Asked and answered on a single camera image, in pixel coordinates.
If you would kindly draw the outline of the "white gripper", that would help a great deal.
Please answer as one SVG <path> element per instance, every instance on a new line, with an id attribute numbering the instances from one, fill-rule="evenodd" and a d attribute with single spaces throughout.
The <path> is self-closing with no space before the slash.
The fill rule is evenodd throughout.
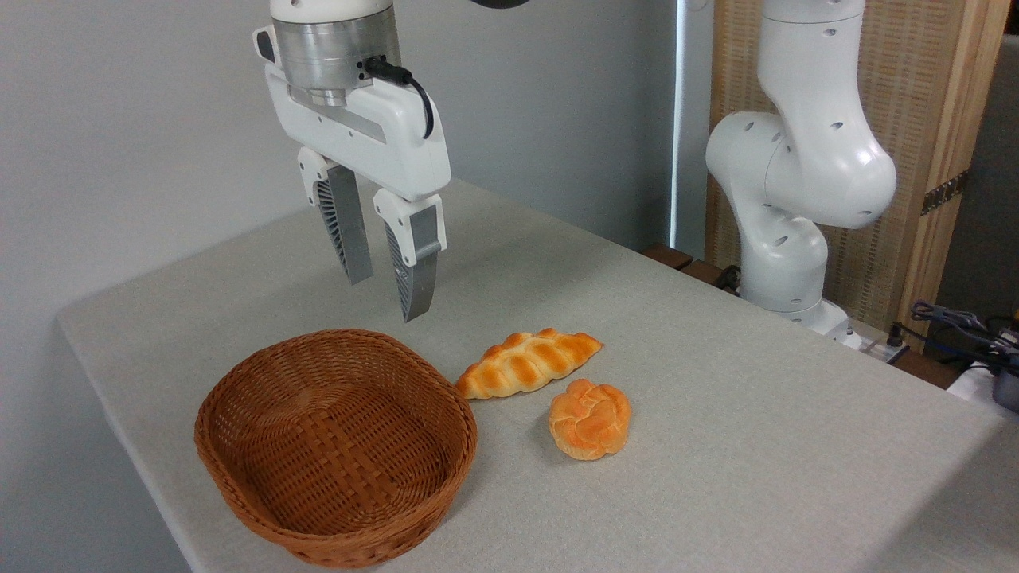
<path id="1" fill-rule="evenodd" d="M 404 322 L 425 314 L 438 254 L 447 250 L 443 201 L 433 193 L 451 171 L 440 119 L 426 116 L 418 91 L 365 68 L 370 58 L 400 61 L 396 27 L 273 23 L 255 30 L 252 42 L 278 120 L 303 145 L 306 195 L 350 283 L 373 276 L 357 173 L 385 188 L 373 205 L 385 222 Z"/>

